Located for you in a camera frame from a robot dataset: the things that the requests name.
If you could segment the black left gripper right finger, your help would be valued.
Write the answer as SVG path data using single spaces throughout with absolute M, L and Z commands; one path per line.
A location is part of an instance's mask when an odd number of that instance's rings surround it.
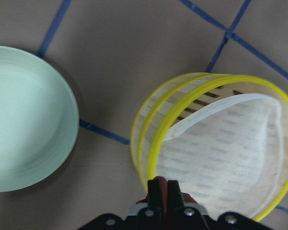
M 206 210 L 199 204 L 184 201 L 178 181 L 168 181 L 167 222 L 169 230 L 205 230 Z

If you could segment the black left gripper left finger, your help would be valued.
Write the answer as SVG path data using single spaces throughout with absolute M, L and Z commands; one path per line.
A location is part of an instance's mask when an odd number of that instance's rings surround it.
M 162 229 L 162 197 L 158 180 L 148 181 L 147 205 L 139 210 L 136 218 L 136 230 Z

